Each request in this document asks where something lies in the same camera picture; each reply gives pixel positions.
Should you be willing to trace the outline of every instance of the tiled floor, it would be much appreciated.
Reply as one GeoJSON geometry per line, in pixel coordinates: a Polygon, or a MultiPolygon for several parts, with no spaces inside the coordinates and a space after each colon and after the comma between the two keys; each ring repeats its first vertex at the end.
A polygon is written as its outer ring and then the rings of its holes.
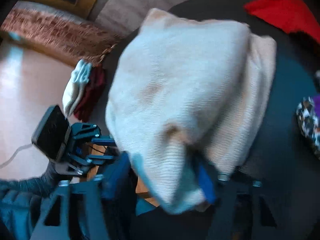
{"type": "MultiPolygon", "coordinates": [[[[31,135],[50,105],[61,98],[72,68],[35,51],[3,41],[0,46],[0,163],[30,143],[31,135]]],[[[18,153],[1,179],[41,175],[48,160],[32,147],[18,153]]]]}

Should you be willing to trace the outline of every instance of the camouflage patterned object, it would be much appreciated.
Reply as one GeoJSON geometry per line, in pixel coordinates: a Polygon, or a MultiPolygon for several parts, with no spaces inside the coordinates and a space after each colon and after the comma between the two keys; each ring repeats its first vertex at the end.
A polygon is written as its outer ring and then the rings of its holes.
{"type": "Polygon", "coordinates": [[[320,125],[311,97],[303,98],[297,107],[297,120],[301,134],[310,141],[313,153],[320,160],[320,125]]]}

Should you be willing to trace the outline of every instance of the folded white cloth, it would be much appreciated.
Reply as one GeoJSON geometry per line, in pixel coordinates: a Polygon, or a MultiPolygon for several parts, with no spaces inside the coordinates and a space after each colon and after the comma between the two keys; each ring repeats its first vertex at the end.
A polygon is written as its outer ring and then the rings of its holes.
{"type": "Polygon", "coordinates": [[[73,111],[80,102],[84,88],[89,82],[91,68],[91,63],[87,63],[84,59],[81,59],[76,68],[71,72],[71,78],[62,97],[63,112],[66,117],[73,114],[73,111]]]}
{"type": "Polygon", "coordinates": [[[106,122],[167,212],[204,201],[186,146],[228,176],[245,160],[266,109],[275,55],[276,42],[246,24],[149,11],[120,57],[106,122]]]}

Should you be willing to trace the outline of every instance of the cable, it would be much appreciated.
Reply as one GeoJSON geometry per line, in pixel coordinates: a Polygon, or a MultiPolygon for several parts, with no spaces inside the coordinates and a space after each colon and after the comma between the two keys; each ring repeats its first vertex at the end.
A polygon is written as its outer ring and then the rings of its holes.
{"type": "Polygon", "coordinates": [[[0,164],[0,169],[3,169],[4,167],[8,166],[10,164],[10,162],[13,161],[13,159],[17,156],[17,154],[20,152],[20,151],[23,151],[23,150],[26,150],[26,149],[29,149],[32,147],[32,143],[29,143],[29,144],[25,144],[25,145],[22,145],[20,146],[18,149],[16,149],[16,151],[12,154],[12,156],[10,157],[9,160],[5,161],[4,163],[0,164]]]}
{"type": "Polygon", "coordinates": [[[102,151],[99,151],[99,150],[97,150],[97,149],[95,149],[95,148],[93,148],[92,146],[90,146],[90,145],[88,145],[91,149],[93,149],[93,150],[95,150],[95,151],[97,151],[97,152],[100,152],[100,153],[103,153],[103,154],[105,154],[105,152],[102,152],[102,151]]]}

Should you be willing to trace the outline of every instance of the dark red cloth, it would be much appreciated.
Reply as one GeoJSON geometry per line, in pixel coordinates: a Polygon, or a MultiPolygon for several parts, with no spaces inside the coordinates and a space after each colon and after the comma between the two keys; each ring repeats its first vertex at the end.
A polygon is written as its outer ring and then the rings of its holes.
{"type": "Polygon", "coordinates": [[[244,9],[285,33],[304,32],[320,44],[320,25],[303,0],[254,0],[244,9]]]}
{"type": "Polygon", "coordinates": [[[105,86],[105,70],[101,66],[92,68],[89,82],[84,89],[84,94],[73,112],[78,120],[81,120],[82,122],[87,122],[89,120],[90,114],[98,102],[105,86]]]}

